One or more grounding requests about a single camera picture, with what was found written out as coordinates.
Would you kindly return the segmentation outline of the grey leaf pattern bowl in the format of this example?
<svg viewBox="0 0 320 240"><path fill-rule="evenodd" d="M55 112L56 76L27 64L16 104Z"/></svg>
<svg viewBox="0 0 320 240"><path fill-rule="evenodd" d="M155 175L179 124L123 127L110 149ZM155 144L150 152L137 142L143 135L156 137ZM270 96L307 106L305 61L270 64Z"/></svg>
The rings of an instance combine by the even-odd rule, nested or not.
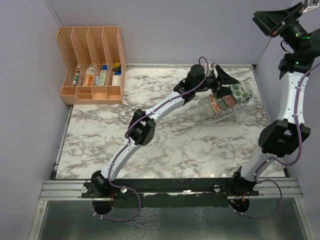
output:
<svg viewBox="0 0 320 240"><path fill-rule="evenodd" d="M237 105L237 101L232 94L225 95L222 97L222 99L229 108L233 108Z"/></svg>

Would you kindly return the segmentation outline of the green leaf pattern bowl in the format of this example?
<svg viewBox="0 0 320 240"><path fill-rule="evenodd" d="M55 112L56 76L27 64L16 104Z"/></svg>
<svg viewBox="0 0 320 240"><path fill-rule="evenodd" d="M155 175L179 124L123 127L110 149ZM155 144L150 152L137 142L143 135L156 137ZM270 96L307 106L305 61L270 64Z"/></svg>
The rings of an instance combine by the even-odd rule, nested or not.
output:
<svg viewBox="0 0 320 240"><path fill-rule="evenodd" d="M253 87L247 81L230 85L230 90L237 104L247 104L253 96Z"/></svg>

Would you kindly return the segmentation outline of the blue hexagon red-rim bowl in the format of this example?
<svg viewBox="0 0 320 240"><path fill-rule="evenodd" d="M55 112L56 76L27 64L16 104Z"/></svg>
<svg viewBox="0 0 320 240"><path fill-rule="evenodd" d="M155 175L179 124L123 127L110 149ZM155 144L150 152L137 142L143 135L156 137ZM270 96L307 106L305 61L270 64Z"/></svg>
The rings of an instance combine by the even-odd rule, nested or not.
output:
<svg viewBox="0 0 320 240"><path fill-rule="evenodd" d="M226 104L222 97L216 97L216 103L221 111L227 111L229 109L229 106Z"/></svg>

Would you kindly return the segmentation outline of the orange floral bowl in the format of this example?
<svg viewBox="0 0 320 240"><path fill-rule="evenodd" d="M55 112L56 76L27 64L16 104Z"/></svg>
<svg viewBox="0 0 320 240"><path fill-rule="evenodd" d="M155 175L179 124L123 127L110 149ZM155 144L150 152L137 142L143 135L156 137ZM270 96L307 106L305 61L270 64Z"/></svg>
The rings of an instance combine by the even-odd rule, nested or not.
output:
<svg viewBox="0 0 320 240"><path fill-rule="evenodd" d="M213 94L213 93L210 93L209 96L209 102L213 108L213 110L217 113L217 114L220 114L222 112L222 109L218 103L218 100L216 98L216 96Z"/></svg>

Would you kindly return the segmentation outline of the green white geometric bowl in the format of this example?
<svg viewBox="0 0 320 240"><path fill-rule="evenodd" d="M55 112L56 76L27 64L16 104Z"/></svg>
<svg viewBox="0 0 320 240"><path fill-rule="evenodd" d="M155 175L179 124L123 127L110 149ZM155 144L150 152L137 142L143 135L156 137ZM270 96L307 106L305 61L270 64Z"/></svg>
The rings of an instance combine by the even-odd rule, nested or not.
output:
<svg viewBox="0 0 320 240"><path fill-rule="evenodd" d="M200 99L200 104L201 104L201 107L202 109L204 110L204 112L210 116L210 117L215 117L216 116L216 112L210 102L210 97L209 96L205 96L205 97L202 97Z"/></svg>

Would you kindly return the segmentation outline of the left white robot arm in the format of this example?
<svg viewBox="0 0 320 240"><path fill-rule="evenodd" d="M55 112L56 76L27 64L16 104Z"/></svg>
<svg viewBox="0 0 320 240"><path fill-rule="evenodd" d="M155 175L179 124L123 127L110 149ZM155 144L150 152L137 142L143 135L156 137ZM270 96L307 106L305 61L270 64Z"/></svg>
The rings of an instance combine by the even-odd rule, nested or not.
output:
<svg viewBox="0 0 320 240"><path fill-rule="evenodd" d="M163 101L143 111L134 112L124 142L120 149L109 160L108 164L94 172L91 176L93 191L97 196L106 197L111 188L116 188L113 181L131 156L142 146L151 142L155 135L156 124L171 112L190 102L197 92L231 94L226 85L238 84L239 81L228 75L217 65L217 75L209 66L195 64L191 67L185 79L181 80Z"/></svg>

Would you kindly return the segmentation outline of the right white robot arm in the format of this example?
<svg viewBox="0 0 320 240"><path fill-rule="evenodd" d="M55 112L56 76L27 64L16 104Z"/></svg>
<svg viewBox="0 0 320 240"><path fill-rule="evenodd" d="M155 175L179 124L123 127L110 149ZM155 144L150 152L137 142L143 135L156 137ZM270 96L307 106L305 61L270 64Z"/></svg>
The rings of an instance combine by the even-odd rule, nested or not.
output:
<svg viewBox="0 0 320 240"><path fill-rule="evenodd" d="M318 0L305 0L287 9L253 14L252 20L266 36L280 36L293 52L286 53L278 66L281 99L277 119L260 133L252 159L232 175L229 189L236 196L253 191L258 177L272 162L285 166L280 158L294 151L300 156L303 141L311 133L304 121L304 91L320 55L320 31L307 32L298 19L319 5Z"/></svg>

